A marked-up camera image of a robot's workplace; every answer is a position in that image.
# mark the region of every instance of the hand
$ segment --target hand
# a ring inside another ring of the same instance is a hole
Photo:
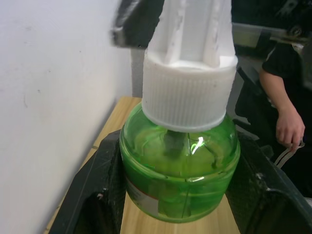
[[[279,111],[276,124],[276,138],[291,151],[296,151],[303,138],[305,126],[295,107]]]

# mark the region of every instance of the wooden surface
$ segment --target wooden surface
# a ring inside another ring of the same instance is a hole
[[[99,147],[102,139],[104,139],[109,133],[122,128],[129,113],[140,101],[140,98],[135,97],[122,97],[120,99],[101,133],[94,142],[94,145],[82,166],[90,159],[96,151],[95,149]],[[55,214],[49,222],[45,234],[49,232],[59,211],[59,207],[60,206],[58,206]],[[239,234],[239,230],[226,196],[223,197],[218,208],[210,215],[192,223],[171,224],[158,221],[143,213],[135,206],[127,194],[121,225],[121,234]]]

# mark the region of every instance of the bottle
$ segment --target bottle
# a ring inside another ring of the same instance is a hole
[[[119,143],[132,201],[183,223],[218,206],[239,160],[226,115],[237,65],[231,0],[165,0],[160,18],[145,53],[142,103]]]
[[[197,220],[218,206],[240,155],[228,116],[208,131],[180,133],[152,123],[141,104],[121,130],[120,149],[132,201],[173,223]]]

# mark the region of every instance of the white bottle cap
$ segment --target white bottle cap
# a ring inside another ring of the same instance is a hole
[[[177,132],[219,125],[236,65],[231,0],[165,0],[144,60],[144,114]]]

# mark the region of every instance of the red and white label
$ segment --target red and white label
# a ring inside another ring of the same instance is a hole
[[[158,216],[158,200],[139,190],[128,178],[127,184],[128,194],[133,202],[151,215]]]

